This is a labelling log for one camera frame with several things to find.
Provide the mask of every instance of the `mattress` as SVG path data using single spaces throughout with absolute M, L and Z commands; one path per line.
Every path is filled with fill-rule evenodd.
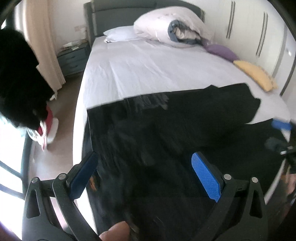
M 94 41 L 81 83 L 73 132 L 74 165 L 81 162 L 86 110 L 126 97 L 247 83 L 253 96 L 261 99 L 256 116 L 250 123 L 271 118 L 290 121 L 288 108 L 276 92 L 264 92 L 231 62 L 207 53 L 201 46 L 184 49 L 152 40 L 104 43 L 104 39 L 99 37 Z M 289 133 L 283 134 L 289 139 Z M 279 181 L 283 167 L 284 163 L 265 196 L 266 202 Z M 86 191 L 77 199 L 77 205 L 86 221 L 96 230 Z

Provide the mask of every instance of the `blue object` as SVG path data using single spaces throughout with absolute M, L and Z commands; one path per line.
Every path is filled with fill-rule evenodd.
M 209 198 L 218 202 L 221 197 L 221 185 L 212 173 L 210 164 L 205 159 L 203 160 L 198 153 L 192 155 L 191 164 Z
M 80 198 L 89 179 L 98 166 L 98 155 L 93 152 L 90 156 L 85 157 L 86 161 L 79 169 L 78 173 L 72 180 L 69 186 L 69 197 L 71 200 Z
M 292 125 L 290 124 L 290 122 L 283 122 L 277 119 L 272 120 L 271 126 L 278 130 L 281 130 L 281 129 L 284 129 L 287 131 L 292 130 Z

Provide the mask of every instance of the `wardrobe handle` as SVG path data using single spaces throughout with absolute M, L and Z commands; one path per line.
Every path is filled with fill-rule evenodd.
M 228 24 L 227 34 L 226 34 L 226 38 L 227 38 L 227 39 L 228 39 L 229 30 L 230 30 L 231 17 L 232 17 L 232 10 L 233 10 L 233 1 L 231 1 L 231 10 L 230 10 L 230 16 L 229 16 L 229 24 Z
M 267 31 L 267 23 L 268 23 L 268 14 L 266 13 L 265 31 L 264 31 L 264 35 L 263 35 L 263 41 L 262 41 L 261 49 L 260 49 L 260 52 L 259 52 L 259 57 L 261 55 L 261 51 L 262 51 L 262 48 L 263 48 L 263 45 L 264 45 L 264 41 L 265 41 L 265 36 L 266 36 L 266 31 Z
M 229 39 L 230 39 L 230 35 L 231 35 L 231 32 L 232 32 L 234 13 L 235 13 L 235 1 L 233 1 L 233 11 L 232 11 L 231 26 L 230 26 L 229 36 L 228 36 Z
M 263 44 L 264 44 L 264 40 L 265 40 L 265 35 L 266 35 L 266 30 L 267 30 L 267 21 L 268 21 L 268 14 L 267 13 L 263 13 L 263 25 L 262 25 L 262 31 L 261 31 L 261 37 L 260 37 L 260 41 L 259 41 L 259 45 L 256 51 L 256 56 L 260 57 L 262 48 L 263 48 Z

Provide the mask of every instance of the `nightstand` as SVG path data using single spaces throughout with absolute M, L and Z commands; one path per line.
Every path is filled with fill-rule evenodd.
M 84 71 L 90 54 L 90 46 L 83 43 L 75 50 L 64 50 L 57 55 L 57 60 L 64 76 Z

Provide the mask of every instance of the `white wardrobe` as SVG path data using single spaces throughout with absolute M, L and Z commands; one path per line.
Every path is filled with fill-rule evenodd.
M 273 75 L 284 28 L 283 19 L 267 0 L 221 0 L 214 42 Z

